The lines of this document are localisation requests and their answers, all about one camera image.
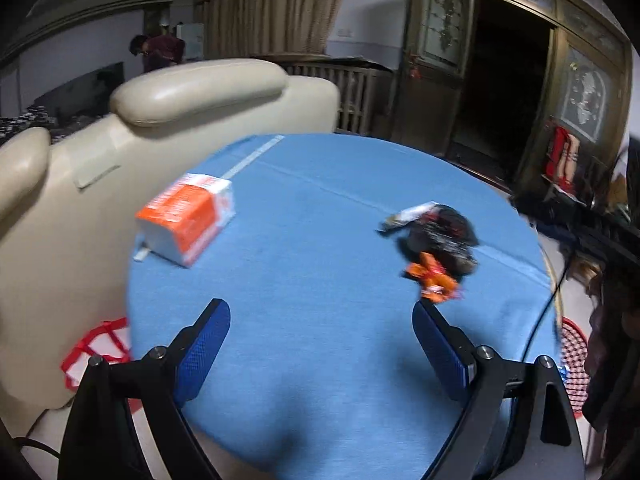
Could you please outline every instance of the beige curtain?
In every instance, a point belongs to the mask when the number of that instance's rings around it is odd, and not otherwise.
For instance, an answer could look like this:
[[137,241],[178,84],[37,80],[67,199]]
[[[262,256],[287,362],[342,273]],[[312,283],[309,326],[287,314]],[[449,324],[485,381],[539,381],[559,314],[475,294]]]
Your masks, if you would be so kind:
[[196,0],[205,57],[322,54],[341,0]]

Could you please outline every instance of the round table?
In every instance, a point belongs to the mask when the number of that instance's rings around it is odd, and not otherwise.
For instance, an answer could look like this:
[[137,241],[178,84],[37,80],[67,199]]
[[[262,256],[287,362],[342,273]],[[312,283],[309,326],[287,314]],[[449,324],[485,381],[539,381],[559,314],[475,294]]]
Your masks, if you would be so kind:
[[[220,176],[267,142],[249,137],[194,173]],[[460,414],[412,329],[386,216],[435,201],[480,245],[462,297],[439,306],[471,341],[519,359],[550,294],[535,232],[487,184],[411,148],[331,134],[285,136],[232,179],[236,217],[190,269],[130,264],[132,352],[168,344],[212,298],[231,328],[184,413],[220,446],[282,480],[418,480]],[[550,310],[528,360],[559,362]]]

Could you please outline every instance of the metal bolt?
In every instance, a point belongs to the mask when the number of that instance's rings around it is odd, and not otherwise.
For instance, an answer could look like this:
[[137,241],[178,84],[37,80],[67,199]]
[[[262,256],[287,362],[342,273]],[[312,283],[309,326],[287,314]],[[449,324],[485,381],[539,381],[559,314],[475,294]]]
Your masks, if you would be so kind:
[[495,352],[494,349],[491,348],[490,346],[479,346],[478,347],[478,355],[480,356],[481,359],[493,359],[495,356]]
[[166,355],[166,346],[154,346],[149,350],[149,357],[152,359],[162,359]]
[[89,366],[97,366],[102,362],[101,355],[92,355],[89,357]]
[[548,355],[541,355],[538,358],[538,361],[545,368],[553,368],[554,366],[556,366],[556,363],[554,362],[554,360],[551,357],[549,357]]

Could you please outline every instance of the box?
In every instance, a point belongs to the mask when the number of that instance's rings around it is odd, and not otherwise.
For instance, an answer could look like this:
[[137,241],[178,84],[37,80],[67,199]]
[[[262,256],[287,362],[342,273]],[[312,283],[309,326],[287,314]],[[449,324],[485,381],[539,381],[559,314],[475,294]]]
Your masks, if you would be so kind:
[[235,215],[231,181],[187,173],[136,213],[145,244],[191,266]]

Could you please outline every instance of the sofa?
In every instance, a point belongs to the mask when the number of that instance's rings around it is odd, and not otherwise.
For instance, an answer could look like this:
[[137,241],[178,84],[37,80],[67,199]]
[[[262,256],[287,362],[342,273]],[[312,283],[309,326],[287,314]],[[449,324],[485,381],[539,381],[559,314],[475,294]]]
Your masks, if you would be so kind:
[[338,91],[264,60],[175,66],[111,96],[112,113],[50,145],[30,128],[0,148],[0,417],[24,434],[69,401],[60,363],[126,315],[134,214],[244,136],[332,132]]

